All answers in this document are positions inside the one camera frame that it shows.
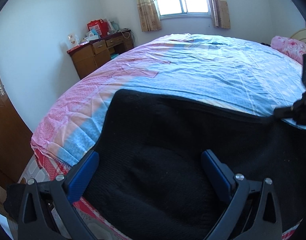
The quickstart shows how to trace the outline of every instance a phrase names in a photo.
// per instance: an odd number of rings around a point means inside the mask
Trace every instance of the red box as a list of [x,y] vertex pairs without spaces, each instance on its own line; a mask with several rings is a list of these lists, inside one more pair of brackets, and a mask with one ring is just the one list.
[[101,37],[105,37],[108,34],[109,31],[109,25],[107,22],[104,22],[102,19],[96,20],[96,21],[92,21],[90,23],[87,24],[87,28],[88,30],[92,30],[95,29],[96,32],[101,36]]

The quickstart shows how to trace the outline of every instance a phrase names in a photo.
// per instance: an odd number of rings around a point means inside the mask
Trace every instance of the metal screw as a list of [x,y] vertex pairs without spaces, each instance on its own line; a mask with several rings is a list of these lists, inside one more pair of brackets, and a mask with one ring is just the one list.
[[57,181],[62,181],[62,180],[64,180],[64,175],[63,175],[63,174],[59,174],[59,175],[56,176],[55,179],[56,179]]
[[35,182],[34,179],[29,179],[28,180],[28,185],[32,185],[32,184],[34,184],[34,182]]
[[245,177],[244,177],[243,174],[237,173],[237,174],[235,175],[235,178],[236,178],[237,180],[242,181]]
[[273,181],[271,178],[266,178],[265,179],[265,182],[268,184],[268,185],[272,185]]

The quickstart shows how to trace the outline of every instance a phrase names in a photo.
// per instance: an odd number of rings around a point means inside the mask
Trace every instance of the curtain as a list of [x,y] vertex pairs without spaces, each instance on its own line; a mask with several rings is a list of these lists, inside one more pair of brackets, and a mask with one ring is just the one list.
[[137,8],[143,32],[162,29],[154,0],[137,0]]
[[227,0],[208,0],[211,7],[213,25],[215,27],[230,29],[230,14]]

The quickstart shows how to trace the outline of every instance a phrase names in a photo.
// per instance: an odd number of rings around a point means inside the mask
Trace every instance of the pink floral pillow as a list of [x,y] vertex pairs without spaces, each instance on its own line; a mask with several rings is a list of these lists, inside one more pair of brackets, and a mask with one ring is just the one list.
[[306,43],[290,38],[275,36],[272,39],[271,47],[303,65],[303,55],[306,54]]

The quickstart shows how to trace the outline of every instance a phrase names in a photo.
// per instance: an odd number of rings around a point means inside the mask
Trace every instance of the wooden desk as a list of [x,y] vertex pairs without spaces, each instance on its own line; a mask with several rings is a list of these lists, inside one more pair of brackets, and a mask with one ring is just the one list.
[[122,33],[114,33],[67,51],[80,79],[109,62],[111,54],[122,54],[133,49],[130,34],[131,31],[124,32],[124,36]]

